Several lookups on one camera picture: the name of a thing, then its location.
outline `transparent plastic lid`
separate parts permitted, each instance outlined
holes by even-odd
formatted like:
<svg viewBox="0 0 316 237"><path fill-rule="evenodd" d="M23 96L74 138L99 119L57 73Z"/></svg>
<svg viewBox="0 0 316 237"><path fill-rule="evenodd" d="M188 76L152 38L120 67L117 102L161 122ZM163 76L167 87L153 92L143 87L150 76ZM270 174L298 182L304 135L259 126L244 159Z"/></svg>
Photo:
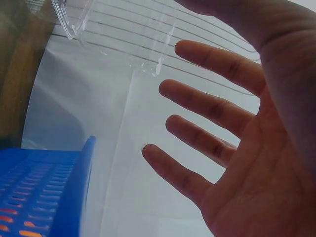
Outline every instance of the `transparent plastic lid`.
<svg viewBox="0 0 316 237"><path fill-rule="evenodd" d="M174 30L173 0L52 0L69 39L156 76Z"/></svg>

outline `blue plastic basket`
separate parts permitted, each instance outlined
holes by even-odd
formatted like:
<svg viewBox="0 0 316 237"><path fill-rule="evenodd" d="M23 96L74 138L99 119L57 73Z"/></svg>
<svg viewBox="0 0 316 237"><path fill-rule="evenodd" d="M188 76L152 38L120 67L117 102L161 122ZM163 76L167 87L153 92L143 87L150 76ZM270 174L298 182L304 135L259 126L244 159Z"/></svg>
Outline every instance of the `blue plastic basket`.
<svg viewBox="0 0 316 237"><path fill-rule="evenodd" d="M0 151L0 237L78 237L94 144Z"/></svg>

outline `wooden surface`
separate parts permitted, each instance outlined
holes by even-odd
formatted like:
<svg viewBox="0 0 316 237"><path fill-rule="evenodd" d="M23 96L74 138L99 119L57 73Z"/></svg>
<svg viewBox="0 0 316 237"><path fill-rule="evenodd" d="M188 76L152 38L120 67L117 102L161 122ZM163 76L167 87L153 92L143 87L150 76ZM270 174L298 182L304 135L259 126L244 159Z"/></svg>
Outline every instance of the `wooden surface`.
<svg viewBox="0 0 316 237"><path fill-rule="evenodd" d="M29 1L1 1L0 149L21 146L34 79L56 20L50 0L36 15Z"/></svg>

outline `finger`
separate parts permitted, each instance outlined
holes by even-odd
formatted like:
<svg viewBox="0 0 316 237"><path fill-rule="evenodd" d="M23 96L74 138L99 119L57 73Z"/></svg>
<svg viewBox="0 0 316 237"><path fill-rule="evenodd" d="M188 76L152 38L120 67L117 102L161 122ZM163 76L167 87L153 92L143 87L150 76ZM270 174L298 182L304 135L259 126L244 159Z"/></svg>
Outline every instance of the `finger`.
<svg viewBox="0 0 316 237"><path fill-rule="evenodd" d="M316 173L316 113L311 103L316 101L316 14L287 0L176 1L223 20L257 49L278 113Z"/></svg>
<svg viewBox="0 0 316 237"><path fill-rule="evenodd" d="M158 175L197 206L200 206L205 191L212 187L210 182L183 167L155 145L146 145L142 149L142 154Z"/></svg>
<svg viewBox="0 0 316 237"><path fill-rule="evenodd" d="M167 119L166 128L181 141L225 168L236 151L232 144L211 135L178 115Z"/></svg>
<svg viewBox="0 0 316 237"><path fill-rule="evenodd" d="M175 52L180 57L225 77L256 96L261 95L266 85L261 65L236 53L189 40L178 42Z"/></svg>
<svg viewBox="0 0 316 237"><path fill-rule="evenodd" d="M160 84L161 95L241 137L254 115L222 98L198 91L175 80Z"/></svg>

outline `palm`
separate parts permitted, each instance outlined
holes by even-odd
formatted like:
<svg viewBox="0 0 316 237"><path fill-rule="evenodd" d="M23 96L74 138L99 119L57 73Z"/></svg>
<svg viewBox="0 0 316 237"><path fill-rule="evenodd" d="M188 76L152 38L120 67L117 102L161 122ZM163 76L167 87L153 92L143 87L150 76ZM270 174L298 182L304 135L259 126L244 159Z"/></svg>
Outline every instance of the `palm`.
<svg viewBox="0 0 316 237"><path fill-rule="evenodd" d="M143 150L146 160L200 208L216 236L313 236L316 187L278 116L260 65L189 41L180 43L176 51L253 92L261 99L260 110L255 116L221 98L167 80L160 86L162 95L228 129L241 142L235 148L171 116L167 129L224 166L224 175L211 184L154 145Z"/></svg>

